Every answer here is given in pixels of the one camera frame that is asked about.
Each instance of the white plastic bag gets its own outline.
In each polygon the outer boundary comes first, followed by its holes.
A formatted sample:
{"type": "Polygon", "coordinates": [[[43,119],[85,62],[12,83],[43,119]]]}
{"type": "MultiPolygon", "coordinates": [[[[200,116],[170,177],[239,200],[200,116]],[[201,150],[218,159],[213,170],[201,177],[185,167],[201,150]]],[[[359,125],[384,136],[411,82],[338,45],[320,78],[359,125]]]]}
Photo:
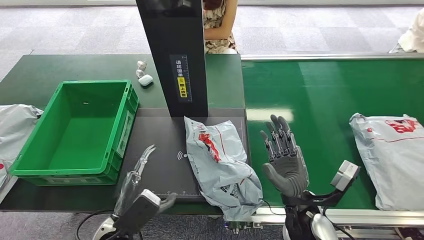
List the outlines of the white plastic bag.
{"type": "Polygon", "coordinates": [[[0,203],[18,179],[8,174],[42,110],[17,104],[0,106],[0,203]]]}
{"type": "Polygon", "coordinates": [[[184,118],[187,155],[200,192],[221,208],[226,221],[251,216],[262,203],[262,186],[231,121],[214,126],[184,118]]]}
{"type": "Polygon", "coordinates": [[[424,210],[424,128],[408,115],[349,120],[380,210],[424,210]]]}

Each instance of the red printed logo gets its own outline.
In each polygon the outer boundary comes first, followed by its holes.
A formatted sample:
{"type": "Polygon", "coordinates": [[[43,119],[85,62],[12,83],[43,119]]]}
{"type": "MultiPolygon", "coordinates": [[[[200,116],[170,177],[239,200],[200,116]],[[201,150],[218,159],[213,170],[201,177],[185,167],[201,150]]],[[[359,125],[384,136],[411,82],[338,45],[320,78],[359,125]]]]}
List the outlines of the red printed logo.
{"type": "Polygon", "coordinates": [[[218,154],[218,151],[215,148],[214,143],[209,139],[209,133],[200,133],[199,140],[206,145],[209,155],[212,157],[214,161],[216,161],[216,163],[218,163],[221,160],[220,155],[218,154]]]}
{"type": "Polygon", "coordinates": [[[415,126],[418,125],[418,122],[409,119],[386,120],[384,122],[400,134],[412,133],[416,129],[415,126]]]}

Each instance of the floor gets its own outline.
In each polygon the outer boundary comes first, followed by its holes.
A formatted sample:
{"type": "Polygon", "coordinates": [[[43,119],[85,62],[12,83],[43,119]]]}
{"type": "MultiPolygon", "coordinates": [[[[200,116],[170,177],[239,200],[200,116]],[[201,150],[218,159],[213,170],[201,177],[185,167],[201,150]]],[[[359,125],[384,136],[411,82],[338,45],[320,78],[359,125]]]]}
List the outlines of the floor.
{"type": "MultiPolygon", "coordinates": [[[[387,53],[421,8],[240,6],[233,33],[242,55],[387,53]]],[[[0,81],[26,54],[149,52],[135,6],[0,8],[0,81]]]]}
{"type": "MultiPolygon", "coordinates": [[[[233,33],[243,55],[387,53],[422,8],[240,6],[233,33]]],[[[135,6],[0,8],[0,81],[22,55],[142,54],[149,46],[135,6]]],[[[73,213],[0,213],[9,240],[73,240],[84,217],[73,213]]],[[[81,229],[88,240],[100,216],[81,229]]],[[[160,216],[144,239],[281,239],[280,226],[225,231],[206,216],[160,216]]]]}

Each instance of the wire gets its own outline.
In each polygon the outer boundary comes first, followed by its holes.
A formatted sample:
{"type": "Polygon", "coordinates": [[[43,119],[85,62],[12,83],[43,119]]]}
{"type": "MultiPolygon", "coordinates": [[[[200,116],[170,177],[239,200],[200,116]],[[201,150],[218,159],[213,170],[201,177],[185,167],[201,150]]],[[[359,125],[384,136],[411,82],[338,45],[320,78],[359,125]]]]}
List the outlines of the wire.
{"type": "MultiPolygon", "coordinates": [[[[93,217],[93,216],[96,216],[96,215],[100,215],[100,214],[112,214],[112,213],[114,213],[114,211],[111,211],[111,210],[100,210],[100,211],[96,211],[96,212],[93,212],[93,213],[91,213],[91,214],[89,214],[88,216],[86,216],[80,223],[79,223],[79,225],[78,225],[78,227],[75,229],[75,233],[74,233],[74,237],[75,237],[75,239],[76,240],[81,240],[80,239],[80,236],[79,236],[79,233],[80,233],[80,228],[81,228],[81,226],[88,220],[88,219],[90,219],[91,217],[93,217]]],[[[116,238],[117,236],[118,236],[118,234],[119,234],[120,232],[116,232],[114,235],[112,235],[111,237],[109,237],[108,239],[106,239],[106,240],[112,240],[113,238],[116,238]]]]}
{"type": "Polygon", "coordinates": [[[324,207],[324,209],[322,210],[322,215],[324,216],[324,217],[326,217],[329,221],[330,221],[330,223],[333,225],[333,227],[335,227],[337,230],[340,230],[342,233],[344,233],[346,236],[348,236],[351,240],[355,240],[355,238],[350,234],[350,233],[348,233],[346,230],[344,230],[343,228],[341,228],[341,227],[339,227],[339,226],[337,226],[334,222],[332,222],[327,216],[326,216],[326,212],[327,212],[327,209],[328,209],[329,207],[328,206],[325,206],[324,207]]]}
{"type": "Polygon", "coordinates": [[[275,213],[275,212],[273,212],[273,209],[271,208],[270,203],[269,203],[269,202],[267,202],[267,201],[265,201],[265,200],[263,200],[263,201],[264,201],[264,202],[268,205],[269,210],[271,211],[271,213],[273,213],[273,214],[275,214],[275,215],[279,215],[279,216],[284,216],[284,215],[286,215],[285,213],[280,214],[280,213],[275,213]]]}

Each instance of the small white object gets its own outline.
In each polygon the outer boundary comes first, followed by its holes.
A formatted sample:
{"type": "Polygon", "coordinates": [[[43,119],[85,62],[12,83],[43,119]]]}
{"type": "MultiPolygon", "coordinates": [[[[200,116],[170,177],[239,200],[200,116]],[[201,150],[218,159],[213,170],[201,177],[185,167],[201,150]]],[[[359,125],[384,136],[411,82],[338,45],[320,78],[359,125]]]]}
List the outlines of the small white object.
{"type": "Polygon", "coordinates": [[[137,67],[138,69],[140,69],[141,71],[146,70],[146,62],[145,61],[137,61],[137,67]]]}
{"type": "Polygon", "coordinates": [[[232,49],[232,48],[227,48],[225,49],[222,54],[238,54],[236,50],[232,49]]]}
{"type": "Polygon", "coordinates": [[[138,82],[142,85],[142,86],[147,86],[149,85],[151,82],[153,82],[153,77],[150,76],[149,74],[146,74],[142,77],[140,77],[138,79],[138,82]]]}
{"type": "Polygon", "coordinates": [[[161,205],[161,198],[158,197],[156,194],[154,194],[149,189],[144,189],[143,192],[141,192],[141,195],[152,201],[157,206],[161,205]]]}
{"type": "Polygon", "coordinates": [[[137,69],[135,71],[135,75],[137,75],[137,78],[141,78],[145,75],[145,72],[143,70],[137,69]]]}
{"type": "Polygon", "coordinates": [[[338,168],[337,173],[330,182],[330,185],[340,191],[344,191],[351,180],[355,177],[359,167],[347,160],[344,160],[341,166],[338,168]]]}

